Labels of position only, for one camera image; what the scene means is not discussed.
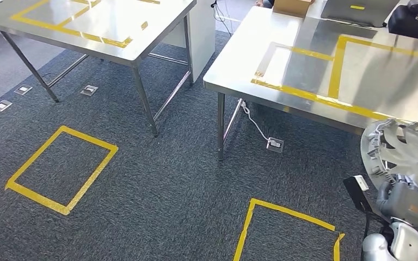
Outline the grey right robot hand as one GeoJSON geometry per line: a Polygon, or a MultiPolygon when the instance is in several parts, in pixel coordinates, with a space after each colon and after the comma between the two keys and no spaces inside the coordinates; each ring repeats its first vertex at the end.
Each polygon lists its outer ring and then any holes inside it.
{"type": "Polygon", "coordinates": [[[384,216],[418,227],[418,186],[410,177],[398,174],[394,183],[384,181],[376,204],[384,216]]]}

